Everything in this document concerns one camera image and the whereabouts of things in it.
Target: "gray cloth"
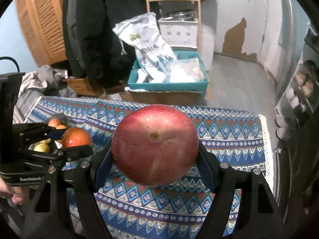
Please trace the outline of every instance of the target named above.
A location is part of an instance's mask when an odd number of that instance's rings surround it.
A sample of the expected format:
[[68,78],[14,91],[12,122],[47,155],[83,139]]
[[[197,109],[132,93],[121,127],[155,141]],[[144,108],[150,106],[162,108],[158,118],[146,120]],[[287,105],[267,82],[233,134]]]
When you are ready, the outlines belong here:
[[27,73],[22,78],[19,98],[13,110],[13,123],[23,123],[40,96],[76,98],[76,92],[62,82],[65,75],[49,65],[36,72]]

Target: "white plastic basket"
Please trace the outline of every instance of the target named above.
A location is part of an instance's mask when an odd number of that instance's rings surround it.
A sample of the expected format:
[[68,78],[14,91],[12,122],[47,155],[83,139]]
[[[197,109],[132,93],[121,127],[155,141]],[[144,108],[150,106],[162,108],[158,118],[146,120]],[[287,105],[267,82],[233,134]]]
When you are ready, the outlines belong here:
[[160,33],[171,47],[197,48],[198,21],[165,21],[158,20]]

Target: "white lace trim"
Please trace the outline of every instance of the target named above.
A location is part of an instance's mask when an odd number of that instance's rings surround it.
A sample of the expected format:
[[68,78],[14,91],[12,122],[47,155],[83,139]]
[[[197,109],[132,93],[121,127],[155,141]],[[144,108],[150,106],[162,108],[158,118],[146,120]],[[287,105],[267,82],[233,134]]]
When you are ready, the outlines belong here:
[[272,153],[272,145],[270,142],[269,132],[267,128],[266,117],[259,114],[259,119],[261,122],[261,127],[263,130],[263,141],[264,141],[264,154],[265,154],[265,166],[266,166],[266,181],[273,192],[274,187],[274,159]]
[[38,105],[38,103],[39,103],[39,101],[41,100],[41,98],[42,98],[42,96],[40,96],[40,97],[37,99],[36,103],[32,106],[32,108],[31,108],[31,110],[29,111],[29,113],[28,113],[26,119],[24,120],[24,123],[27,122],[28,118],[29,118],[30,115],[31,115],[31,112],[33,111],[34,107],[35,107],[36,105]]

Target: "orange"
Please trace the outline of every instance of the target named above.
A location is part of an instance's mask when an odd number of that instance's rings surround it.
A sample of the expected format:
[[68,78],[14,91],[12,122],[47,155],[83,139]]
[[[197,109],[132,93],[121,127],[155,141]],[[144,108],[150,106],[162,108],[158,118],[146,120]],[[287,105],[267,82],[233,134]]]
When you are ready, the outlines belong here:
[[56,127],[56,129],[65,129],[65,128],[68,128],[68,127],[65,126],[65,125],[59,125],[59,126]]
[[71,127],[63,134],[62,145],[64,148],[82,145],[92,146],[92,138],[84,129],[79,127]]
[[61,125],[61,122],[58,119],[51,119],[47,125],[50,127],[57,127]]

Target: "metal bowl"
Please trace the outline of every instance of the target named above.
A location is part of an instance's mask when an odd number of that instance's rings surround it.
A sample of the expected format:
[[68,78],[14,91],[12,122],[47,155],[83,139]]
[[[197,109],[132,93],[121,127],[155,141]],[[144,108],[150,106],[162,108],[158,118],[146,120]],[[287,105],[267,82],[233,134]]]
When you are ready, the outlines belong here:
[[[40,144],[40,142],[30,145],[29,150],[34,150],[38,144]],[[50,153],[52,154],[56,154],[58,149],[62,147],[62,144],[58,143],[57,141],[51,141],[48,145],[50,146]]]
[[61,122],[62,125],[69,126],[69,120],[63,113],[53,114],[52,117],[48,118],[45,123],[49,123],[50,120],[57,119]]
[[171,21],[188,21],[193,22],[195,19],[195,12],[194,10],[182,10],[178,12],[171,12],[166,14],[167,17],[164,20],[171,20]]

